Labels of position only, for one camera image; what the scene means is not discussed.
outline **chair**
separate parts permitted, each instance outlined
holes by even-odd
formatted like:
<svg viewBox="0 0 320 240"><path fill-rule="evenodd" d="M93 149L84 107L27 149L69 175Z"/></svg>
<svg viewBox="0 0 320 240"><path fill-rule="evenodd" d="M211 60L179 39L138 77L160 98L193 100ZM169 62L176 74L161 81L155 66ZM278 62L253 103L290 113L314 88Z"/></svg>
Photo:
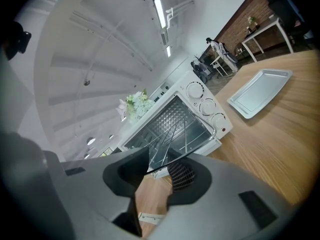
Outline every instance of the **chair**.
<svg viewBox="0 0 320 240"><path fill-rule="evenodd" d="M309 49L310 47L304 39L304 35L310 30L305 22L301 20L288 0L267 0L269 2L269 8L277 15L283 24L284 30L295 41L301 41Z"/></svg>

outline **white toaster oven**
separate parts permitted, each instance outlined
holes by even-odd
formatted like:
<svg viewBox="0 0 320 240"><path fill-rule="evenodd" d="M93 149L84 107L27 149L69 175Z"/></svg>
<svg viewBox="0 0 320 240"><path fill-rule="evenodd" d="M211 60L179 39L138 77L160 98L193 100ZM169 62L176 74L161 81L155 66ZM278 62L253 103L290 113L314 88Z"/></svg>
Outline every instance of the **white toaster oven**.
<svg viewBox="0 0 320 240"><path fill-rule="evenodd" d="M207 142L213 127L216 135ZM118 147L126 151L149 146L149 170L154 170L168 162L169 148L181 154L197 148L196 154L207 156L221 146L219 139L232 127L211 91L188 71L129 129ZM165 167L153 176L168 174Z"/></svg>

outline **flower bouquet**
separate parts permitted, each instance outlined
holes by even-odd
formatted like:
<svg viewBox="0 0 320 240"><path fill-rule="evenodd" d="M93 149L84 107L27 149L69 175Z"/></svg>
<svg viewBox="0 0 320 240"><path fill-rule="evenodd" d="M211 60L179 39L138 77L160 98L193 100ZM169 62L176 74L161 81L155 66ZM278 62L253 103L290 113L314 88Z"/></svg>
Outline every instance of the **flower bouquet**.
<svg viewBox="0 0 320 240"><path fill-rule="evenodd" d="M133 95L129 95L125 101L120 99L120 105L116 110L121 115L121 120L127 115L130 123L134 124L138 122L154 104L155 102L148 98L147 90L144 89L142 92L138 91Z"/></svg>

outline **baking tray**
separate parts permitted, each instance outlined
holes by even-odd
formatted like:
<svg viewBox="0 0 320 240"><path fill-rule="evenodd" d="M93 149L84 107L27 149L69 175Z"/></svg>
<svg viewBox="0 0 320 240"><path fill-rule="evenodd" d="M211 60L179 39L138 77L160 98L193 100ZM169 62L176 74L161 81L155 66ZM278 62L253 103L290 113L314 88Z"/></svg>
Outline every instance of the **baking tray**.
<svg viewBox="0 0 320 240"><path fill-rule="evenodd" d="M291 70L261 69L227 102L244 118L250 119L280 92L292 74Z"/></svg>

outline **ceiling light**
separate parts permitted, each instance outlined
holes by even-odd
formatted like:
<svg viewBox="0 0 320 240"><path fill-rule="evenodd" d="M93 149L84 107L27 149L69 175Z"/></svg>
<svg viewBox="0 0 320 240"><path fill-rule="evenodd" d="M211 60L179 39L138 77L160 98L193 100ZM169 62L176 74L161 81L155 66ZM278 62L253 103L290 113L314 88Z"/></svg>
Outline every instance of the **ceiling light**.
<svg viewBox="0 0 320 240"><path fill-rule="evenodd" d="M166 19L164 15L164 10L162 9L161 0L153 0L153 3L158 14L161 28L164 28L166 26Z"/></svg>
<svg viewBox="0 0 320 240"><path fill-rule="evenodd" d="M168 53L168 57L170 57L170 56L171 56L170 46L167 46L167 47L166 47L166 52Z"/></svg>
<svg viewBox="0 0 320 240"><path fill-rule="evenodd" d="M90 137L90 138L87 139L86 144L89 146L89 145L91 145L92 143L94 143L95 140L96 140L96 138Z"/></svg>

